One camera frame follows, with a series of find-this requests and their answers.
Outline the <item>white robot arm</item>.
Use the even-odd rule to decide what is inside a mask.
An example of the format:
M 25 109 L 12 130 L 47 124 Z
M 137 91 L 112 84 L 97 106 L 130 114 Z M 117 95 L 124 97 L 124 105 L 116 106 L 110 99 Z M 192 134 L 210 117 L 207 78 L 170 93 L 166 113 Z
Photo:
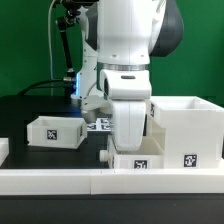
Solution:
M 176 0 L 94 0 L 81 9 L 90 62 L 82 66 L 79 95 L 86 122 L 112 116 L 113 146 L 140 148 L 150 98 L 150 58 L 180 44 L 183 21 Z

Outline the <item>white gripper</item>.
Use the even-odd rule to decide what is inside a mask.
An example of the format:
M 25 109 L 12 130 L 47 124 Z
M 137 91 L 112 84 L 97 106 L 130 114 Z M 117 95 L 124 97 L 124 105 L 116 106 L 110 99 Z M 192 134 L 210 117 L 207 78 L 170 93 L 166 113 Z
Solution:
M 100 71 L 100 87 L 112 109 L 112 138 L 119 151 L 140 148 L 146 101 L 151 96 L 149 71 Z

